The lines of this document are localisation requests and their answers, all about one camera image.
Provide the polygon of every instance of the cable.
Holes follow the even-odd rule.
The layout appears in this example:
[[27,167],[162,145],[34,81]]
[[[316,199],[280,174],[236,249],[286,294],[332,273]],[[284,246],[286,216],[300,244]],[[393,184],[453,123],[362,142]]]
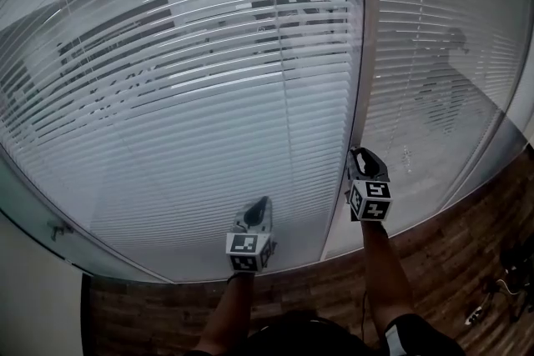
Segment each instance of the cable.
[[365,330],[364,330],[364,321],[365,321],[365,298],[367,297],[367,291],[364,292],[364,298],[361,301],[361,341],[365,343]]
[[503,284],[504,287],[506,288],[506,291],[508,291],[508,293],[509,293],[510,295],[518,295],[518,294],[519,294],[518,292],[517,292],[517,293],[513,293],[512,291],[510,291],[510,289],[508,288],[508,285],[506,285],[506,282],[505,282],[504,280],[502,280],[502,279],[497,279],[496,282],[502,282],[502,284]]

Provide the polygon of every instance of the wooden floor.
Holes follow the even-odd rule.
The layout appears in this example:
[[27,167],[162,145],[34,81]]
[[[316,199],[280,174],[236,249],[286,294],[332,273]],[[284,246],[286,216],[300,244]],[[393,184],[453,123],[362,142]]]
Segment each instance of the wooden floor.
[[[484,297],[484,279],[505,275],[499,263],[501,248],[524,241],[531,233],[534,156],[530,151],[453,209],[393,238],[414,289],[418,313],[455,338],[469,355],[534,354],[534,313],[511,323],[503,294],[496,294],[481,323],[464,325]],[[288,310],[313,309],[360,336],[365,291],[362,257],[360,251],[258,278],[253,330]],[[140,285],[94,278],[88,289],[86,354],[180,355],[197,343],[224,284]],[[376,346],[368,314],[364,327],[365,342]]]

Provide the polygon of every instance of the person's left arm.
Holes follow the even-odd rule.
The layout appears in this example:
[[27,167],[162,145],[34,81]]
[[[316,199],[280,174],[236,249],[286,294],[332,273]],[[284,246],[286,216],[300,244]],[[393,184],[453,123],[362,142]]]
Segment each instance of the person's left arm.
[[193,351],[215,356],[227,353],[245,340],[249,334],[253,293],[252,273],[239,273],[230,279]]

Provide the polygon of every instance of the black cable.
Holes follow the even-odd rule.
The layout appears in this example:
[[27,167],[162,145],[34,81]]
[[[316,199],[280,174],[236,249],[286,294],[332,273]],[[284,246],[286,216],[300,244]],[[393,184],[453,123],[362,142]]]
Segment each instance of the black cable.
[[364,298],[361,301],[361,341],[365,343],[365,330],[364,330],[364,321],[365,321],[365,298],[367,297],[367,291],[364,292]]

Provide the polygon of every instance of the white cable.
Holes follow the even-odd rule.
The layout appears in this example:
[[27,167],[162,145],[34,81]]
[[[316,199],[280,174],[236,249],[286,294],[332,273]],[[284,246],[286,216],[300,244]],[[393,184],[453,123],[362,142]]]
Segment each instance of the white cable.
[[508,288],[508,285],[506,285],[506,282],[502,279],[497,279],[497,282],[502,282],[502,284],[504,285],[504,287],[506,288],[506,291],[508,291],[508,293],[510,295],[518,295],[519,293],[513,293],[510,291],[510,289]]

